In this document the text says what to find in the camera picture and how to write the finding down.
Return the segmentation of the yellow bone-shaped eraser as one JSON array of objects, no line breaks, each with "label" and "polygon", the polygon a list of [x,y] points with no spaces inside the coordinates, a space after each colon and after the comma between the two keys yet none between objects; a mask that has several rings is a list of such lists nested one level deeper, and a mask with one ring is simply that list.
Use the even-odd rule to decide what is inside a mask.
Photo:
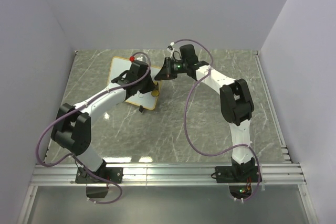
[{"label": "yellow bone-shaped eraser", "polygon": [[151,92],[151,96],[158,97],[160,95],[160,87],[156,86],[155,89]]}]

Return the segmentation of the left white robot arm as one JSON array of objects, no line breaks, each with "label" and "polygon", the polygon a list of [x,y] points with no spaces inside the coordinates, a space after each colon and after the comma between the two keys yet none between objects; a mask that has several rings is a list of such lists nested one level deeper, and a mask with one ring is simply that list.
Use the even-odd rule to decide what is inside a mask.
[{"label": "left white robot arm", "polygon": [[51,139],[69,150],[88,169],[90,180],[100,183],[106,178],[106,161],[91,146],[93,122],[113,106],[137,93],[149,93],[157,87],[151,77],[150,64],[135,60],[129,69],[121,72],[91,98],[75,105],[63,104],[59,108]]}]

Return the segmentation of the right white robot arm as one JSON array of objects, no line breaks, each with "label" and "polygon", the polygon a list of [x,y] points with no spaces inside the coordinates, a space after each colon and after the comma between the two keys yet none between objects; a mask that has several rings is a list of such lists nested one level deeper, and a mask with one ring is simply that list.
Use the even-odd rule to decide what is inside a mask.
[{"label": "right white robot arm", "polygon": [[167,50],[170,56],[155,76],[155,80],[174,80],[179,74],[187,74],[195,84],[203,83],[216,91],[220,97],[220,108],[224,120],[229,124],[232,136],[232,177],[245,181],[251,172],[259,173],[258,158],[251,148],[250,123],[254,103],[247,82],[233,79],[213,68],[212,62],[200,61],[192,44],[176,50],[171,43]]}]

